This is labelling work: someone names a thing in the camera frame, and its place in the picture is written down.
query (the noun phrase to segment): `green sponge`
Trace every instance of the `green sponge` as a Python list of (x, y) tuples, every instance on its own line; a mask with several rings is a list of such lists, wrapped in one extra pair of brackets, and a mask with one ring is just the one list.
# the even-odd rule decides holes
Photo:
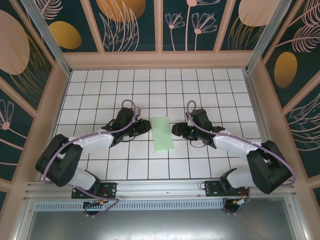
[(169, 118), (164, 116), (151, 118), (150, 120), (154, 151), (174, 149)]

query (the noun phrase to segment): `metal grate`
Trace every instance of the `metal grate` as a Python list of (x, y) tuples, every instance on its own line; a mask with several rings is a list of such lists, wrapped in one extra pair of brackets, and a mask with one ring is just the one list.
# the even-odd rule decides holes
[[(35, 212), (74, 212), (83, 211), (83, 203), (75, 202), (37, 202)], [(88, 209), (104, 210), (111, 203), (106, 203), (102, 207), (97, 206)], [(111, 211), (139, 211), (139, 210), (192, 210), (192, 209), (222, 209), (222, 199), (203, 199), (203, 200), (153, 200), (153, 201), (120, 201)]]

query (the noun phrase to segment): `white grid mat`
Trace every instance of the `white grid mat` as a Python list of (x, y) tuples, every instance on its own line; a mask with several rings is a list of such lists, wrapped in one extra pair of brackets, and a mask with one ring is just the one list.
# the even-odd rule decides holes
[[(241, 69), (77, 70), (60, 113), (56, 134), (83, 136), (117, 116), (121, 102), (133, 100), (139, 118), (168, 116), (170, 125), (185, 122), (185, 107), (195, 100), (213, 125), (253, 141), (261, 141)], [(202, 142), (172, 135), (174, 149), (155, 152), (152, 131), (90, 155), (78, 168), (102, 180), (218, 178), (247, 161)]]

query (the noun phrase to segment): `black mounting plate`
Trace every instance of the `black mounting plate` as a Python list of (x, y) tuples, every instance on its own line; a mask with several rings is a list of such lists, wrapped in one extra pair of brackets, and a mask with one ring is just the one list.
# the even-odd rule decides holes
[(249, 194), (249, 189), (245, 189), (244, 187), (240, 187), (239, 189), (234, 188), (230, 190), (228, 193), (224, 191), (224, 189), (220, 186), (220, 181), (205, 181), (203, 190), (205, 191), (205, 195), (207, 197), (231, 197), (231, 196), (239, 196), (241, 197), (241, 191), (245, 194)]
[[(101, 182), (100, 190), (97, 193), (98, 197), (107, 198), (107, 199), (114, 199), (116, 198), (117, 193), (117, 183), (116, 182)], [(93, 199), (78, 189), (74, 188), (71, 194), (72, 199)]]

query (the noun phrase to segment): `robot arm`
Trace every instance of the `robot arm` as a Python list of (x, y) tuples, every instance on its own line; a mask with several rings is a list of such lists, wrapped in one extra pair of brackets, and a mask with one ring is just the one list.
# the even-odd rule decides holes
[[(213, 126), (204, 109), (194, 110), (190, 115), (199, 127), (207, 131), (230, 134), (223, 127)], [(190, 125), (190, 122), (176, 123), (172, 127), (172, 133), (190, 141), (202, 140), (205, 145), (225, 150), (248, 161), (249, 168), (234, 168), (221, 176), (220, 184), (226, 192), (239, 187), (257, 187), (263, 193), (270, 194), (292, 176), (291, 172), (275, 157), (239, 139), (203, 132)], [(265, 143), (254, 143), (284, 159), (274, 142), (269, 140)]]
[[(97, 135), (86, 137), (68, 145), (52, 162), (47, 177), (58, 187), (71, 185), (87, 190), (96, 195), (100, 190), (100, 179), (86, 170), (77, 169), (81, 154), (89, 154), (102, 148), (111, 148), (124, 140), (124, 137), (136, 137), (147, 133), (151, 129), (150, 122), (144, 119), (136, 119), (129, 128), (124, 131), (110, 134), (109, 131), (120, 130), (127, 126), (134, 116), (134, 111), (123, 107), (116, 119), (97, 131)], [(76, 137), (56, 135), (49, 143), (35, 165), (40, 173), (44, 173), (50, 159), (67, 142)]]

